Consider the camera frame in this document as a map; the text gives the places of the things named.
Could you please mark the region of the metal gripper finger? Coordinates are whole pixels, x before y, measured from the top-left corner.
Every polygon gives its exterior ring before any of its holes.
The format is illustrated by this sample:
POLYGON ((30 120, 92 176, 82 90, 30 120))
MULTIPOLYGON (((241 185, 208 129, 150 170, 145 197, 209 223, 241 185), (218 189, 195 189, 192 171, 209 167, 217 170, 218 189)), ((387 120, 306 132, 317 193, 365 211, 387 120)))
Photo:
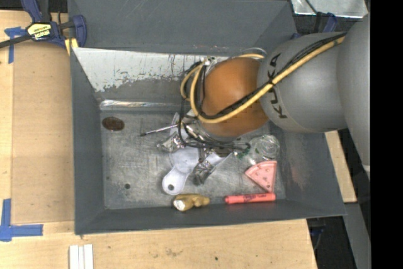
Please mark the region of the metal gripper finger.
POLYGON ((180 137, 173 136, 158 142, 156 147, 162 152, 174 153, 180 149, 184 149, 186 145, 180 137))
POLYGON ((218 165, 217 160, 205 159, 200 161, 193 169, 191 180, 194 185, 203 185, 218 165))

